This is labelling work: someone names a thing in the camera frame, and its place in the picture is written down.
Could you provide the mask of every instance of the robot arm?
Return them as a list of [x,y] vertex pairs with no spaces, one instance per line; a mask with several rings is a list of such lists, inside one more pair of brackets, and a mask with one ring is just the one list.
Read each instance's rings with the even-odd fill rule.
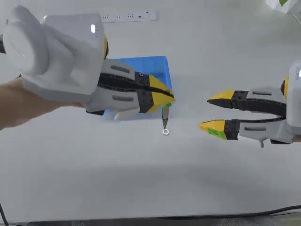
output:
[[281,87],[263,87],[249,91],[228,90],[211,97],[210,104],[223,108],[276,117],[265,120],[213,120],[199,124],[209,134],[225,140],[269,139],[272,144],[291,144],[301,135],[301,61],[291,65],[289,76]]
[[106,59],[108,42],[97,13],[45,16],[39,22],[18,6],[5,27],[3,46],[26,90],[52,101],[80,102],[88,113],[111,110],[120,119],[175,101],[155,77]]

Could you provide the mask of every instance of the human arm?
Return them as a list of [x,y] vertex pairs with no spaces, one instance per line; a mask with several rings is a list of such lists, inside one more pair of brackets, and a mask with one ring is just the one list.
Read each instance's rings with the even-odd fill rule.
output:
[[0,84],[0,130],[22,125],[63,106],[81,104],[45,100],[25,90],[21,78]]

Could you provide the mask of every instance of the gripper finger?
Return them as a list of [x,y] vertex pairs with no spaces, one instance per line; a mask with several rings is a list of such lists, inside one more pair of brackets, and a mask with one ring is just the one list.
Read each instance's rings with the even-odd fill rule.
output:
[[97,87],[90,102],[84,103],[88,113],[102,115],[104,110],[114,111],[115,119],[134,116],[140,111],[136,92],[119,92]]

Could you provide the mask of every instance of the black cable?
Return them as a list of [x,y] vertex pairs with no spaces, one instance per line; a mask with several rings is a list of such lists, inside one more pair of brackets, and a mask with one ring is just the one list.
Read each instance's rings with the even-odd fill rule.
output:
[[4,225],[5,225],[5,226],[9,226],[8,220],[6,220],[6,217],[5,217],[3,208],[2,208],[2,206],[1,206],[1,202],[0,202],[0,214],[1,214],[2,221],[3,221]]
[[266,216],[277,214],[281,212],[286,212],[289,210],[299,210],[301,209],[301,205],[298,206],[289,206],[277,210],[271,210],[266,212],[257,212],[257,213],[245,213],[245,214],[232,214],[232,215],[202,215],[202,216],[185,216],[185,217],[166,217],[166,218],[159,218],[165,220],[192,220],[192,219],[217,219],[217,218],[251,218],[251,217],[259,217],[259,216]]

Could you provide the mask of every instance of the yellow fingertip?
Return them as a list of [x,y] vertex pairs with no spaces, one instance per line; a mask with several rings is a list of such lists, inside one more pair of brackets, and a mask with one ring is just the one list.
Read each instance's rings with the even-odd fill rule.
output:
[[225,92],[222,92],[222,93],[219,93],[219,94],[216,94],[212,97],[210,97],[209,100],[215,100],[215,99],[232,99],[233,97],[233,94],[234,94],[234,90],[227,90]]
[[224,132],[225,122],[226,122],[225,120],[206,121],[200,123],[198,126],[200,127],[201,130],[211,135],[227,140],[227,137]]
[[162,93],[152,92],[152,99],[154,101],[154,105],[147,111],[147,113],[152,113],[157,111],[158,109],[163,108],[167,104],[172,104],[175,102],[175,98],[167,96]]
[[150,80],[150,87],[158,88],[161,90],[168,90],[171,92],[171,90],[160,80],[156,79],[153,75],[149,75]]
[[285,99],[287,99],[288,79],[289,79],[289,77],[286,77],[284,80],[284,97],[285,97]]

